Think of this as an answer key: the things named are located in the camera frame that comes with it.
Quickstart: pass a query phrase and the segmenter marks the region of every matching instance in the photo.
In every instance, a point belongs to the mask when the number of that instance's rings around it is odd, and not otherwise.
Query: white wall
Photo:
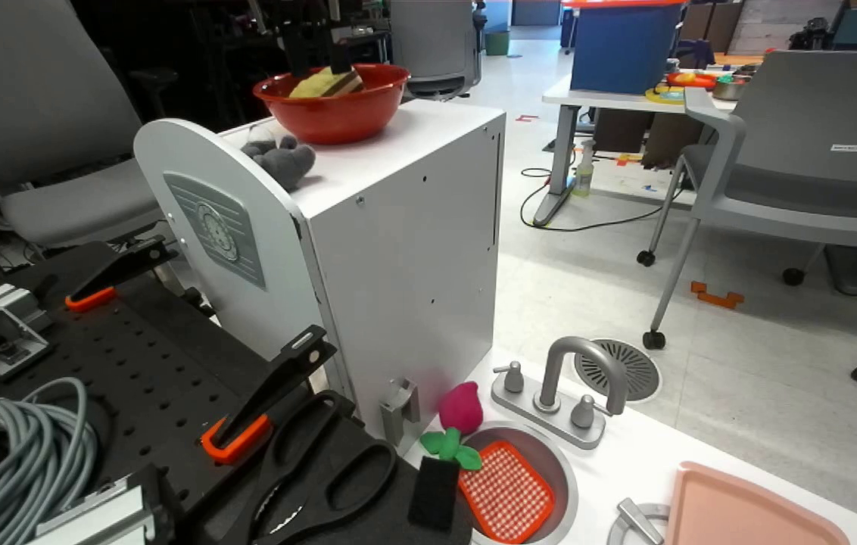
[[[729,56],[761,56],[765,48],[787,48],[808,19],[828,19],[840,11],[842,0],[746,0]]]

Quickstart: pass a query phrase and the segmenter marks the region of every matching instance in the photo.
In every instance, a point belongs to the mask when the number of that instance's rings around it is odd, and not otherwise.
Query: table leg
[[[571,136],[575,136],[575,118],[579,105],[561,105],[558,109],[558,134],[554,134],[554,159],[547,174],[547,195],[538,202],[537,228],[546,228],[561,207],[566,207],[571,189],[570,189],[570,154],[571,154]]]

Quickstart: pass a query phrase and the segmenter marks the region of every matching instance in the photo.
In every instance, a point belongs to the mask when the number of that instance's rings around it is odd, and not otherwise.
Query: gray chair
[[[687,115],[718,143],[685,149],[651,247],[638,255],[654,262],[672,195],[690,180],[695,214],[645,348],[666,345],[659,323],[699,228],[857,247],[857,51],[768,56],[732,115],[702,90],[687,94]]]
[[[158,222],[140,118],[70,0],[0,0],[0,219],[40,247]]]

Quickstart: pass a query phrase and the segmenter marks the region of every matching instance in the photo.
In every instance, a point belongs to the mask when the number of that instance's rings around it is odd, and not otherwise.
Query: scissors
[[[275,435],[268,449],[268,460],[265,460],[268,474],[255,486],[246,509],[240,512],[237,524],[225,537],[227,545],[288,541],[288,538],[298,538],[303,533],[333,528],[333,524],[364,512],[382,493],[382,488],[392,481],[396,454],[395,454],[392,446],[374,443],[374,446],[360,449],[353,457],[347,457],[343,465],[321,470],[317,488],[310,490],[310,499],[303,506],[298,506],[294,516],[288,516],[279,528],[273,528],[273,533],[268,533],[265,538],[255,538],[257,530],[265,528],[265,519],[271,516],[275,498],[288,486],[288,480],[294,480],[307,465],[310,454],[317,450],[317,446],[333,433],[340,416],[352,416],[352,410],[353,410],[353,404],[347,404],[344,398],[340,398],[333,392],[323,392],[323,395],[312,398],[310,404],[303,404],[284,422],[284,427],[275,430]],[[340,490],[343,486],[347,486],[347,474],[353,474],[366,463],[386,465],[380,481],[364,498],[352,498],[347,506],[333,502],[329,493]]]

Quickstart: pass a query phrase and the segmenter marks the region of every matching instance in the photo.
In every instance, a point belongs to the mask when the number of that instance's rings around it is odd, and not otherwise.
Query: cord
[[[524,176],[524,180],[546,180],[547,170],[546,170],[546,168],[524,168],[521,176]],[[530,191],[530,195],[521,200],[521,207],[517,207],[517,222],[521,222],[524,228],[547,229],[547,232],[584,232],[584,229],[602,229],[602,228],[615,228],[615,223],[645,222],[645,219],[662,212],[662,202],[658,202],[654,210],[648,210],[648,212],[643,212],[643,214],[630,214],[630,219],[598,222],[598,223],[579,223],[579,228],[537,228],[533,222],[524,219],[524,212],[528,212],[528,202],[530,202],[537,195],[543,195],[546,189],[547,189],[547,180],[546,180],[537,191]]]
[[[75,410],[40,404],[52,387],[72,387]],[[0,545],[32,538],[40,521],[70,509],[92,481],[98,440],[88,424],[88,392],[79,380],[55,380],[25,401],[0,398]]]

